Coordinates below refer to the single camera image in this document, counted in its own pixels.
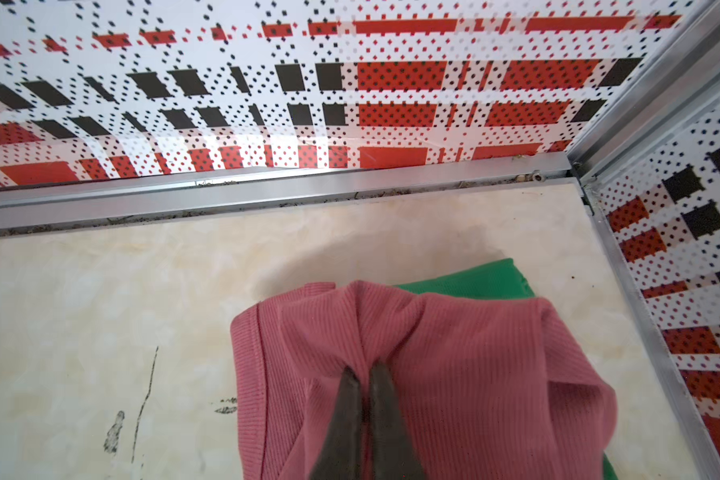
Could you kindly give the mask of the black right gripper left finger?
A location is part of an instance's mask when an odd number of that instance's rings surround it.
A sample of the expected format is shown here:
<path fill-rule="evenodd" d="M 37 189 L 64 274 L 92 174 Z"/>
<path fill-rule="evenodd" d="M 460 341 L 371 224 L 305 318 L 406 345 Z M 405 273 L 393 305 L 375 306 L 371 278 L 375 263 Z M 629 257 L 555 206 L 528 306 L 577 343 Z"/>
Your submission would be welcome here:
<path fill-rule="evenodd" d="M 334 410 L 309 479 L 362 477 L 363 394 L 350 368 L 342 372 Z"/>

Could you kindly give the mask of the green tank top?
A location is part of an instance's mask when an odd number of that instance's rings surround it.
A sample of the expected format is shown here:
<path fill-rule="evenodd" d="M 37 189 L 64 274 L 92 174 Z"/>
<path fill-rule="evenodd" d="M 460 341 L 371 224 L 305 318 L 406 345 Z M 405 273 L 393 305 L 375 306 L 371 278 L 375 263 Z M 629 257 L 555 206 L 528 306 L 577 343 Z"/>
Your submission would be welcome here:
<path fill-rule="evenodd" d="M 408 283 L 435 316 L 412 336 L 411 372 L 394 378 L 433 479 L 610 479 L 604 451 L 617 422 L 613 388 L 552 305 L 509 259 Z"/>

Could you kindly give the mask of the pink tank top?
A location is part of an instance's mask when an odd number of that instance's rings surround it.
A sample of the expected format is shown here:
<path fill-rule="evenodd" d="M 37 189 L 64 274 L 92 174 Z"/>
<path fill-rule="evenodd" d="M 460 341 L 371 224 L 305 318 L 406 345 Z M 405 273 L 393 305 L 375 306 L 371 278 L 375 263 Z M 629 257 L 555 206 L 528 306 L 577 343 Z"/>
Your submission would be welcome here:
<path fill-rule="evenodd" d="M 374 477 L 371 372 L 389 371 L 430 479 L 600 479 L 617 401 L 543 298 L 475 300 L 356 281 L 308 284 L 231 323 L 248 479 L 305 479 L 337 442 Z"/>

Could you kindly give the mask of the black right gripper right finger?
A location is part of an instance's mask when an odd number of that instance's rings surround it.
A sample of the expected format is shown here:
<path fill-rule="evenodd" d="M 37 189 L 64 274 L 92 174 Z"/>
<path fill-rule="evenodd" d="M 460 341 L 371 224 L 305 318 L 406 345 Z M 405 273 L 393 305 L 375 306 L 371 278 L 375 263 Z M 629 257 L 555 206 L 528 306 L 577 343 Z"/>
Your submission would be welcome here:
<path fill-rule="evenodd" d="M 426 479 L 406 428 L 391 373 L 376 363 L 370 371 L 373 478 Z"/>

